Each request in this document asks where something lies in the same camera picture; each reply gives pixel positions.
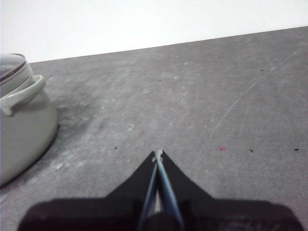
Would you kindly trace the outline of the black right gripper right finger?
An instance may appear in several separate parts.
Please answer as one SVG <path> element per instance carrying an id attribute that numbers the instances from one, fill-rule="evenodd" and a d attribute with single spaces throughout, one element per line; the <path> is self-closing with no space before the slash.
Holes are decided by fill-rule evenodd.
<path id="1" fill-rule="evenodd" d="M 185 231 L 302 231 L 293 211 L 262 200 L 217 199 L 162 150 L 156 153 L 164 205 Z"/>

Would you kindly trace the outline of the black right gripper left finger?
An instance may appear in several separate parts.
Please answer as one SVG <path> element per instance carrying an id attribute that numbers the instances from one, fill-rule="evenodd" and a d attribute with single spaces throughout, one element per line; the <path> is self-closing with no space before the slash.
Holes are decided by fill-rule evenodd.
<path id="1" fill-rule="evenodd" d="M 56 198 L 30 207 L 20 231 L 135 231 L 154 169 L 151 152 L 133 174 L 105 197 Z"/>

